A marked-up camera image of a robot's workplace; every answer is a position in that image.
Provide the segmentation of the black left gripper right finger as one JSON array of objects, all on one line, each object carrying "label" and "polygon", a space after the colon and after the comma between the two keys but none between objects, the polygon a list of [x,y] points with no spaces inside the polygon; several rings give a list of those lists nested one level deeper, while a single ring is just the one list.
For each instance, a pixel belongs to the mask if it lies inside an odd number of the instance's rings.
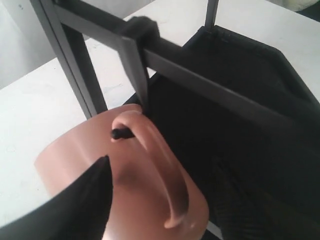
[{"label": "black left gripper right finger", "polygon": [[224,240],[318,240],[320,177],[305,167],[255,175],[210,154],[209,202]]}]

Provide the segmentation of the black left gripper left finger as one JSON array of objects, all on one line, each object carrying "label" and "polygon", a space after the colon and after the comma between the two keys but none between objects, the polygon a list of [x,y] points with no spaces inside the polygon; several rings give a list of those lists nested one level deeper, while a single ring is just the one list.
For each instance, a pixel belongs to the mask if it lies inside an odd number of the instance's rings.
[{"label": "black left gripper left finger", "polygon": [[106,229],[112,200],[112,170],[106,155],[50,201],[1,227],[0,238],[100,240]]}]

